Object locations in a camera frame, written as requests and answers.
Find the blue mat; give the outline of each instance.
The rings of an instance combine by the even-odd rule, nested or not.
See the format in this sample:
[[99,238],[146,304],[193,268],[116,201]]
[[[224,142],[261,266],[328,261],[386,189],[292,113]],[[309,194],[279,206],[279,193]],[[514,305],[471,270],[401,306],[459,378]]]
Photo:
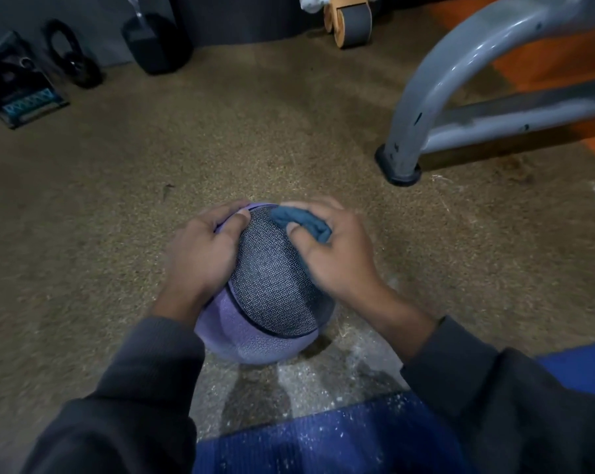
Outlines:
[[[539,359],[595,394],[595,344]],[[412,393],[200,442],[194,474],[475,472],[451,430]]]

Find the mesh pattern on ball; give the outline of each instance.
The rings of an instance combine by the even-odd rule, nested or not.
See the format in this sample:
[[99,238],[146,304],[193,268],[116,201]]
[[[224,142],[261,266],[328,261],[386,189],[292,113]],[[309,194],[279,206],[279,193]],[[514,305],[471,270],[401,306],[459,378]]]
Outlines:
[[300,337],[323,326],[335,304],[310,281],[297,250],[271,220],[273,207],[251,211],[229,288],[243,314],[262,331]]

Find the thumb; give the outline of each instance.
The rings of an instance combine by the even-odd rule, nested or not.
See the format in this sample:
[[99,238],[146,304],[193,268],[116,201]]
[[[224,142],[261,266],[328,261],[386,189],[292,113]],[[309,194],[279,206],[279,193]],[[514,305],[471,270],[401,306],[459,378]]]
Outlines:
[[286,234],[307,265],[310,265],[314,255],[321,253],[321,250],[327,249],[313,238],[306,228],[297,223],[288,223],[286,225]]
[[223,228],[218,235],[224,234],[233,242],[237,243],[240,234],[245,230],[250,220],[251,213],[249,213],[248,209],[243,208],[225,221],[225,224],[223,224]]

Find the black rubber foot cap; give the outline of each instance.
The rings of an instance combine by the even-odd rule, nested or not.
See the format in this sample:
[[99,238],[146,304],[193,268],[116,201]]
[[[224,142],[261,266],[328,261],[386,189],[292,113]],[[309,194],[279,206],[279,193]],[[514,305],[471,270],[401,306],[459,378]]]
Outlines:
[[379,166],[379,168],[381,168],[385,179],[394,186],[409,187],[420,181],[422,170],[420,169],[419,164],[416,165],[411,175],[397,176],[396,173],[394,173],[394,170],[391,166],[391,160],[385,155],[385,145],[378,147],[374,154],[374,159],[376,160],[376,164]]

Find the right hand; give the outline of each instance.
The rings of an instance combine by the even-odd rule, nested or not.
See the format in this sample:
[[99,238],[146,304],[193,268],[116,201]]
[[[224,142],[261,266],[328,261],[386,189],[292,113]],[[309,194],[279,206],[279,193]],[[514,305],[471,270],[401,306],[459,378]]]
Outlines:
[[297,223],[286,227],[317,286],[356,311],[393,294],[376,271],[372,242],[356,214],[331,197],[287,201],[282,205],[307,210],[332,230],[324,245]]

